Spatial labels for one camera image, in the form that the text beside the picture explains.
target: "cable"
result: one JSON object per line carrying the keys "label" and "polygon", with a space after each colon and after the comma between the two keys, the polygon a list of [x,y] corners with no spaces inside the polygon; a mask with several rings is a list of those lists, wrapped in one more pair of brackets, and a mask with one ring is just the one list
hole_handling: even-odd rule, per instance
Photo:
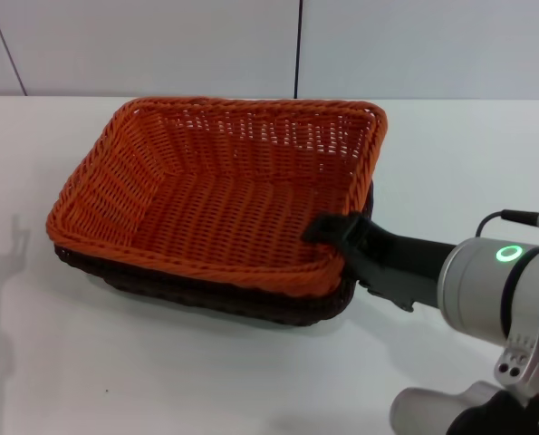
{"label": "cable", "polygon": [[476,234],[475,234],[475,237],[480,237],[481,233],[483,232],[483,228],[485,227],[485,225],[493,220],[494,218],[498,218],[502,215],[502,211],[497,211],[495,213],[491,213],[490,215],[488,215],[487,217],[485,217],[481,222],[480,224],[478,224],[478,228],[476,229]]}

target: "basket rim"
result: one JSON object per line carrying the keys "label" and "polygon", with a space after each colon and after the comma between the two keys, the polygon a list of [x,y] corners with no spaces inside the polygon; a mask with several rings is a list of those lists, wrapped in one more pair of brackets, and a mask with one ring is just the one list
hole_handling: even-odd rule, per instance
{"label": "basket rim", "polygon": [[[93,163],[94,166],[100,166],[111,151],[111,146],[106,143],[111,143],[111,138],[117,130],[114,130],[114,122],[122,118],[132,116],[135,111],[140,109],[152,108],[169,108],[176,106],[179,109],[194,110],[195,106],[199,106],[203,111],[227,112],[236,109],[243,109],[247,106],[252,112],[265,111],[267,109],[275,109],[283,111],[287,116],[291,116],[292,111],[297,113],[307,113],[315,116],[316,114],[331,114],[337,113],[342,115],[352,115],[358,118],[363,118],[365,121],[371,121],[372,115],[375,117],[375,122],[371,127],[371,140],[376,150],[369,152],[379,152],[381,142],[387,130],[387,118],[383,109],[373,103],[366,101],[340,101],[340,100],[229,100],[223,98],[208,98],[208,97],[143,97],[132,101],[128,101],[121,106],[111,117],[110,122],[103,129],[101,136],[98,138],[90,154],[81,163],[86,160],[88,163]],[[46,221],[46,230],[50,239],[56,244],[74,251],[80,252],[88,256],[96,256],[107,260],[120,261],[133,266],[145,267],[148,269],[159,270],[165,273],[177,275],[176,269],[182,267],[185,273],[198,275],[199,279],[207,279],[217,282],[228,282],[235,279],[239,285],[245,286],[263,286],[285,284],[291,282],[293,285],[299,284],[300,274],[303,274],[303,281],[310,285],[318,283],[327,275],[327,266],[332,262],[343,263],[342,257],[332,251],[325,258],[311,263],[304,263],[297,266],[228,266],[222,264],[212,264],[198,260],[186,260],[179,257],[165,256],[152,251],[138,249],[131,246],[117,245],[108,243],[102,240],[89,237],[82,237],[76,232],[72,232],[69,228],[62,225],[64,214],[68,209],[71,209],[75,200],[80,195],[83,186],[89,182],[94,171],[89,170],[79,179],[76,188],[69,188],[72,176],[81,167],[73,172],[68,181],[65,183],[59,198],[53,205],[53,209],[48,215]],[[134,255],[139,261],[134,263],[125,261],[124,257]],[[166,264],[167,267],[158,266],[158,264]]]}

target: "wicker basket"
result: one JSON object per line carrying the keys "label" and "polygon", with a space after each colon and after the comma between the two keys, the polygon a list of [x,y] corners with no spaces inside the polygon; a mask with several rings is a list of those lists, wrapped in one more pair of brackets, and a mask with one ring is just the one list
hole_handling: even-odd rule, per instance
{"label": "wicker basket", "polygon": [[68,179],[47,231],[65,252],[136,272],[333,295],[342,259],[300,236],[318,213],[364,207],[386,129],[362,101],[131,101]]}

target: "white table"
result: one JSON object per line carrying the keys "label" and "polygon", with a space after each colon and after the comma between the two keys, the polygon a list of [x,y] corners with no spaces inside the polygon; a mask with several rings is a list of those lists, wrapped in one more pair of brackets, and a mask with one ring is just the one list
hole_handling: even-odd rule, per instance
{"label": "white table", "polygon": [[[44,230],[122,98],[0,98],[0,435],[390,434],[408,386],[492,381],[499,349],[358,291],[285,328],[110,291]],[[457,243],[500,208],[539,210],[539,101],[376,101],[390,132],[375,220]],[[539,243],[494,222],[493,237]]]}

